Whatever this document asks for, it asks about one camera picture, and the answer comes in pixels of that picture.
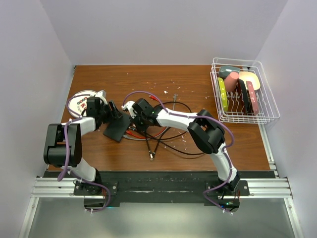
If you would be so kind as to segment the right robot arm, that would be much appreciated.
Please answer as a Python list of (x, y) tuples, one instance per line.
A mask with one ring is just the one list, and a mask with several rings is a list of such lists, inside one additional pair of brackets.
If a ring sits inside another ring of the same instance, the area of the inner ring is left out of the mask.
[(224, 136), (228, 128), (214, 119), (208, 111), (184, 113), (168, 109), (164, 105), (153, 107), (145, 99), (129, 101), (122, 108), (130, 113), (141, 130), (148, 126), (160, 126), (188, 132), (198, 149), (210, 155), (217, 169), (220, 185), (216, 189), (221, 188), (227, 195), (238, 189), (240, 177), (227, 153)]

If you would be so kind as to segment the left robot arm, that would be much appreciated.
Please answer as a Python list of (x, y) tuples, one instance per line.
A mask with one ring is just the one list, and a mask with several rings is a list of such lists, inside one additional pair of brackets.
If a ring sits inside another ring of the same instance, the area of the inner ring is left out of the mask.
[(48, 126), (44, 146), (44, 162), (62, 171), (57, 177), (61, 182), (67, 173), (79, 179), (80, 187), (90, 194), (106, 192), (100, 173), (83, 158), (82, 136), (94, 132), (104, 123), (122, 119), (123, 114), (113, 101), (104, 96), (87, 98), (84, 113), (66, 123), (53, 123)]

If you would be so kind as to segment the black network switch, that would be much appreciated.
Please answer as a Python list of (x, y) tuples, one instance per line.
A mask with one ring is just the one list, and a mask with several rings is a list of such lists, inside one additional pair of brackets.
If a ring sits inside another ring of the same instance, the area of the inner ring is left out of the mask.
[(123, 114), (122, 117), (111, 121), (106, 129), (103, 131), (103, 135), (116, 142), (120, 142), (126, 133), (130, 125), (130, 116)]

